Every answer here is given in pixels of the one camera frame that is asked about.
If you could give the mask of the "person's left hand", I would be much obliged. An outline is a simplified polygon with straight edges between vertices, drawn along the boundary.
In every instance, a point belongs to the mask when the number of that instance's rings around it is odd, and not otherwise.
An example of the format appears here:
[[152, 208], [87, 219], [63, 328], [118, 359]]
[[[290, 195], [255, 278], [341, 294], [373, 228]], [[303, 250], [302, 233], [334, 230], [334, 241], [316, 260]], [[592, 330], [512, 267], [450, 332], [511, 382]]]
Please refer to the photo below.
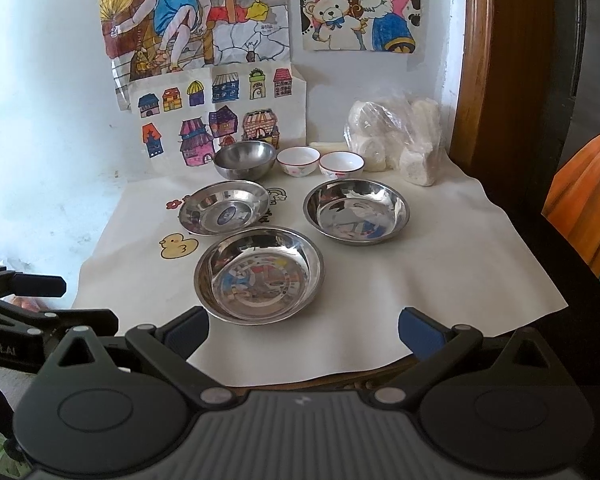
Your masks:
[[13, 296], [9, 299], [9, 302], [30, 312], [42, 312], [45, 309], [44, 304], [41, 304], [36, 298]]

